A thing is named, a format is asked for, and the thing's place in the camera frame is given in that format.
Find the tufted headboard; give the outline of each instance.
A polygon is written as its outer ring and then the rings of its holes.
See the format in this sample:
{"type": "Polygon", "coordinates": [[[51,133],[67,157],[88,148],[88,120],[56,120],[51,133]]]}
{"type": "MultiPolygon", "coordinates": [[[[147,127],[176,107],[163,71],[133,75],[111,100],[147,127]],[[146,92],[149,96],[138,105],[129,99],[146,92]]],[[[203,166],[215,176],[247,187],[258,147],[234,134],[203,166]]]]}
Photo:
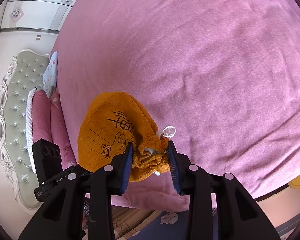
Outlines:
{"type": "Polygon", "coordinates": [[[31,89],[42,87],[49,55],[22,50],[9,66],[0,89],[0,163],[16,201],[33,214],[40,206],[34,196],[38,179],[31,169],[26,142],[26,103],[31,89]]]}

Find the pink pillow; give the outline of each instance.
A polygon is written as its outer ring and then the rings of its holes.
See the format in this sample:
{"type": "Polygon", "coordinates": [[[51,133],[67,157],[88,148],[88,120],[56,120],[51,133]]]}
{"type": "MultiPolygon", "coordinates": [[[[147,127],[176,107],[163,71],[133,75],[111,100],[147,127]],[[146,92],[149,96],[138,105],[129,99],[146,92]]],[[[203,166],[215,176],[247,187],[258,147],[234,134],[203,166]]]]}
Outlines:
{"type": "Polygon", "coordinates": [[[62,108],[60,104],[59,93],[54,93],[51,98],[51,134],[52,141],[60,148],[60,155],[62,158],[62,168],[65,170],[71,165],[76,165],[77,161],[72,151],[68,132],[66,129],[65,119],[63,117],[62,108]]]}
{"type": "Polygon", "coordinates": [[[51,106],[46,92],[37,91],[32,99],[33,143],[41,138],[52,142],[50,113],[51,106]]]}

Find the gray round joint cap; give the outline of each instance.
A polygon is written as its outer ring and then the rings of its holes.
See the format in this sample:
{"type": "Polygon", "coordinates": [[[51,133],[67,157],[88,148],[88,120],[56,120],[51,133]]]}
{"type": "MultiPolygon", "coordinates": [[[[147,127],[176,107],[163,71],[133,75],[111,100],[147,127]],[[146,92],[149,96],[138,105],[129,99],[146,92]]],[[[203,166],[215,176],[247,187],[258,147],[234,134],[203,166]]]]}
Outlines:
{"type": "Polygon", "coordinates": [[[103,168],[105,171],[112,171],[113,170],[113,167],[111,165],[106,165],[104,166],[103,168]]]}
{"type": "Polygon", "coordinates": [[[191,164],[191,165],[189,166],[189,170],[191,170],[191,171],[197,171],[197,170],[198,170],[198,166],[197,166],[197,165],[194,165],[194,164],[191,164]]]}
{"type": "Polygon", "coordinates": [[[73,180],[73,179],[75,179],[77,177],[77,174],[75,174],[75,173],[70,173],[69,175],[68,175],[68,179],[69,180],[73,180]]]}
{"type": "Polygon", "coordinates": [[[234,178],[234,176],[231,173],[226,173],[225,178],[231,180],[234,178]]]}

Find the pink bedsheet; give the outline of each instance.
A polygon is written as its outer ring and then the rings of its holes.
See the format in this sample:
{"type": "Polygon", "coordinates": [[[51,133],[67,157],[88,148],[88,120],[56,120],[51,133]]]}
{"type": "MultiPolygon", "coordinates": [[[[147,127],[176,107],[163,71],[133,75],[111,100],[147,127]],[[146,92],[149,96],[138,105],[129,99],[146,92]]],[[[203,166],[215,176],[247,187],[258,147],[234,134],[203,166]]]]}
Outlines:
{"type": "MultiPolygon", "coordinates": [[[[77,156],[102,92],[140,101],[210,173],[253,197],[300,174],[300,9],[294,0],[77,0],[57,38],[58,91],[77,156]]],[[[114,205],[182,211],[170,174],[130,183],[114,205]]]]}

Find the blue fabric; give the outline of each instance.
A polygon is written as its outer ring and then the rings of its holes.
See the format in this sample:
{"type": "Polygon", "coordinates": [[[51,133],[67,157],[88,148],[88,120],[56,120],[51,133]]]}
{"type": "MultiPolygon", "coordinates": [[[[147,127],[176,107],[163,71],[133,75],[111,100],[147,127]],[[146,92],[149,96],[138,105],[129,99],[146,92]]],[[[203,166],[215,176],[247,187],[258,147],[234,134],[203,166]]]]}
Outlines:
{"type": "MultiPolygon", "coordinates": [[[[162,224],[160,218],[168,212],[162,212],[131,240],[185,240],[188,225],[188,211],[176,213],[178,221],[172,225],[162,224]]],[[[218,240],[218,216],[213,216],[213,240],[218,240]]]]}

